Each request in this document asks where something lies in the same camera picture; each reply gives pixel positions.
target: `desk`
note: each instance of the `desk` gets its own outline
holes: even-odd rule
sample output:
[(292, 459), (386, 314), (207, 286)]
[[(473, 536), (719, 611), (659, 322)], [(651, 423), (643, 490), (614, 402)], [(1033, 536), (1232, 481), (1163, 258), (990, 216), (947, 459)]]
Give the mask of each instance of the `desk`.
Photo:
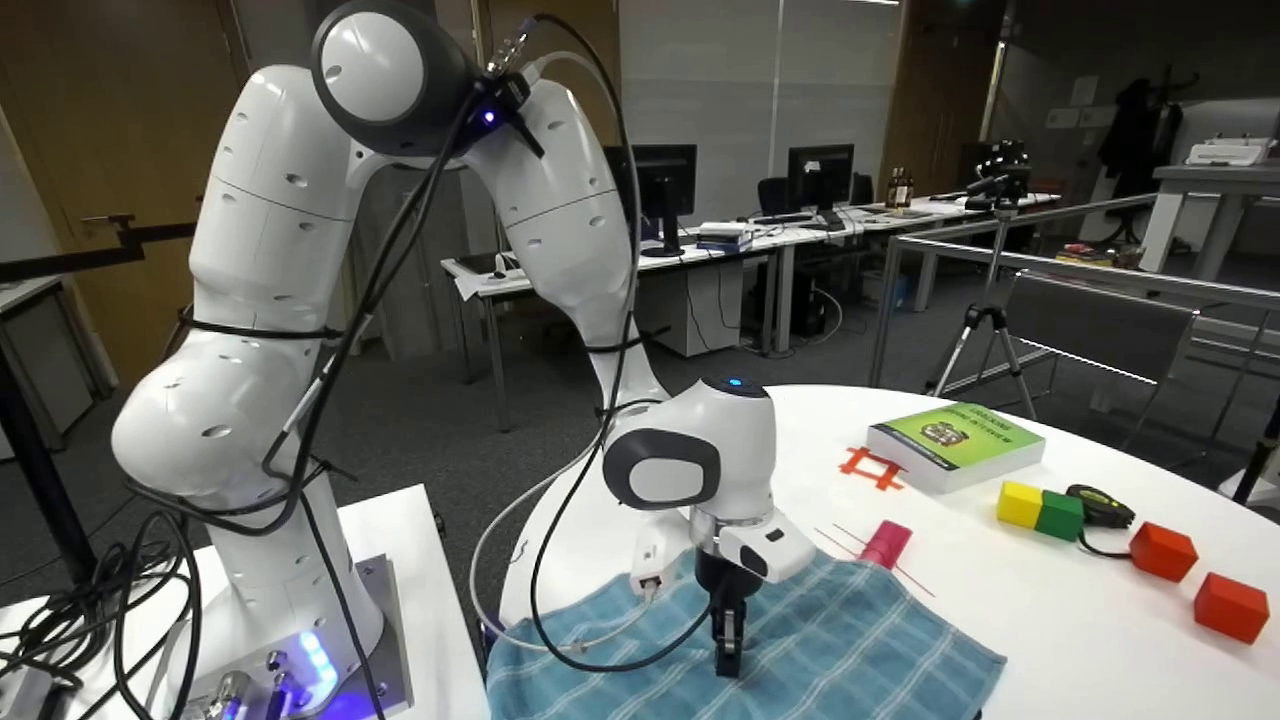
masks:
[[(355, 560), (386, 554), (398, 588), (398, 627), (402, 627), (402, 654), (407, 654), (407, 694), (413, 707), (393, 710), (402, 720), (420, 716), (489, 716), (481, 663), (473, 653), (468, 624), (455, 604), (455, 588), (444, 565), (444, 546), (433, 521), (433, 501), (422, 489), (398, 489), (363, 503), (341, 509), (343, 536)], [(201, 579), (203, 595), (221, 592), (226, 579), (211, 546), (201, 546)], [(161, 592), (137, 614), (126, 614), (126, 646), (142, 646), (161, 637), (166, 614), (175, 611), (175, 592)], [(0, 609), (0, 627), (17, 627), (39, 601), (25, 601)], [(87, 663), (84, 693), (74, 693), (70, 710), (84, 710), (104, 688), (113, 688), (113, 663)], [(131, 720), (123, 705), (107, 705), (104, 720)]]
[(1163, 164), (1156, 168), (1161, 195), (1143, 232), (1143, 271), (1161, 271), (1177, 216), (1184, 212), (1186, 193), (1217, 193), (1217, 209), (1208, 220), (1208, 235), (1195, 258), (1195, 275), (1211, 281), (1224, 266), (1224, 256), (1240, 232), (1240, 220), (1254, 195), (1280, 195), (1280, 168), (1195, 168), (1195, 164)]
[[(1029, 193), (1015, 209), (1033, 212), (1052, 203), (1061, 203), (1061, 193)], [(963, 209), (963, 195), (957, 200), (916, 195), (911, 209), (850, 203), (838, 216), (857, 232), (857, 238), (887, 238), (920, 227), (982, 220), (990, 212)], [(934, 251), (925, 251), (916, 293), (911, 293), (911, 311), (928, 309), (933, 285), (934, 285)]]
[[(791, 281), (796, 281), (796, 248), (798, 244), (834, 244), (850, 235), (857, 227), (844, 232), (821, 232), (821, 227), (751, 227), (751, 244), (736, 256), (713, 251), (684, 244), (684, 256), (638, 256), (635, 271), (671, 271), (671, 266), (695, 266), (695, 264), (722, 264), (722, 258), (747, 258), (747, 256), (766, 256), (766, 300), (764, 300), (764, 347), (789, 351), (791, 347)], [(498, 347), (498, 304), (511, 296), (528, 296), (530, 285), (522, 271), (473, 271), (455, 256), (444, 256), (438, 266), (455, 285), (460, 300), (477, 309), (485, 319), (485, 341), (489, 341), (489, 372), (490, 372), (490, 390), (497, 390), (497, 411), (498, 428), (507, 428), (507, 375), (503, 375), (503, 347)]]
[[(1163, 583), (1075, 545), (996, 523), (996, 481), (925, 495), (911, 489), (874, 490), (866, 481), (838, 475), (849, 449), (863, 442), (872, 419), (934, 409), (933, 395), (804, 385), (766, 390), (775, 398), (775, 503), (798, 533), (826, 554), (849, 554), (849, 546), (822, 538), (822, 529), (838, 523), (850, 536), (872, 536), (879, 521), (906, 523), (916, 536), (898, 568), (928, 588), (906, 583), (911, 595), (1007, 654), (982, 720), (1276, 716), (1276, 609), (1250, 646), (1191, 620), (1205, 572), (1246, 579), (1270, 604), (1280, 601), (1280, 529), (1264, 517), (1102, 442), (1029, 423), (1046, 437), (1046, 449), (1043, 465), (1015, 472), (1018, 481), (1043, 489), (1100, 485), (1128, 501), (1139, 521), (1195, 538), (1199, 565), (1191, 576)], [(528, 565), (562, 489), (566, 481), (554, 481), (522, 523), (498, 609), (507, 624), (528, 614)], [(618, 509), (591, 472), (546, 546), (543, 609), (562, 609), (626, 572), (635, 529), (638, 513)], [(1090, 545), (1125, 546), (1125, 536), (1094, 533)]]

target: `round white table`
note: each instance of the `round white table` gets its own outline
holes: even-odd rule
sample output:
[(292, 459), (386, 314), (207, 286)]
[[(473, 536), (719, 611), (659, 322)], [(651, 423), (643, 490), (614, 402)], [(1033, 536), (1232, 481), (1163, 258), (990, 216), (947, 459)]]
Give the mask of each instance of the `round white table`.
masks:
[[(1280, 716), (1280, 620), (1254, 644), (1236, 644), (1195, 624), (1191, 601), (1208, 572), (1254, 583), (1280, 601), (1280, 523), (1136, 455), (1057, 430), (1033, 419), (1043, 459), (982, 485), (925, 495), (879, 490), (844, 475), (849, 449), (866, 423), (934, 409), (945, 398), (879, 387), (775, 385), (775, 503), (826, 554), (858, 553), (879, 521), (911, 529), (894, 572), (911, 595), (945, 620), (1007, 654), (982, 707), (989, 720), (1205, 720)], [(528, 614), (528, 568), (577, 465), (530, 509), (503, 579), (503, 620)], [(1079, 545), (1018, 533), (996, 521), (999, 481), (1029, 481), (1065, 490), (1094, 485), (1119, 495), (1139, 521), (1195, 538), (1195, 568), (1156, 579), (1128, 560), (1088, 554)], [(541, 609), (562, 609), (626, 572), (638, 513), (614, 503), (591, 466), (562, 513), (541, 576)], [(1128, 546), (1128, 533), (1090, 533), (1090, 545)]]

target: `orange block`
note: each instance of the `orange block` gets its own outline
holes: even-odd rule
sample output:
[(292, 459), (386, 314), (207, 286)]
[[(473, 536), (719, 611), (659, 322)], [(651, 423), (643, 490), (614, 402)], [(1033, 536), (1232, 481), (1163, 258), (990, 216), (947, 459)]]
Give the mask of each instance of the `orange block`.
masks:
[(1269, 624), (1269, 592), (1208, 572), (1195, 592), (1195, 624), (1250, 644)]
[(1191, 536), (1161, 529), (1161, 523), (1143, 523), (1131, 538), (1128, 538), (1128, 560), (1139, 572), (1163, 576), (1163, 579), (1184, 579), (1186, 568), (1199, 560)]

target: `yellow block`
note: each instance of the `yellow block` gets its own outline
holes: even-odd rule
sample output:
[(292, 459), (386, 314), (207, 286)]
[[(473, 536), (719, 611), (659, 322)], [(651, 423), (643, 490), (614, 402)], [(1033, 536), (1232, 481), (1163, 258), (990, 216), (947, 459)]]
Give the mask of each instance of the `yellow block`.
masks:
[(1036, 529), (1039, 503), (1043, 503), (1039, 489), (1007, 481), (999, 485), (996, 521), (1015, 529)]

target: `toy block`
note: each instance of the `toy block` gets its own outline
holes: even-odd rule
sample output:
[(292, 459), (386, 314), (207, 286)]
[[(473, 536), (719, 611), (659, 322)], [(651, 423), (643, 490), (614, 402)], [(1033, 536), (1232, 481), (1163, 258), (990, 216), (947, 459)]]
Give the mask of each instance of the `toy block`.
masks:
[(1269, 624), (1269, 592), (1240, 583), (1232, 576), (1208, 572), (1195, 592), (1195, 624), (1250, 644)]
[(1043, 509), (1039, 509), (1039, 521), (1036, 521), (1036, 533), (1061, 536), (1061, 538), (1079, 538), (1079, 533), (1082, 533), (1079, 495), (1043, 490), (1039, 501), (1043, 501)]
[(1043, 509), (1039, 489), (1015, 485), (1015, 481), (999, 485), (999, 503), (996, 503), (999, 523), (1036, 529), (1039, 509)]
[(1199, 560), (1191, 536), (1161, 529), (1161, 523), (1143, 523), (1136, 529), (1136, 536), (1128, 538), (1128, 560), (1139, 572), (1163, 576), (1163, 579), (1184, 579), (1186, 568)]
[(894, 523), (894, 521), (884, 521), (884, 523), (874, 529), (874, 536), (866, 538), (866, 546), (858, 553), (858, 560), (879, 565), (879, 568), (890, 568), (894, 554), (902, 554), (906, 538), (911, 538), (911, 529), (902, 529), (902, 523)]

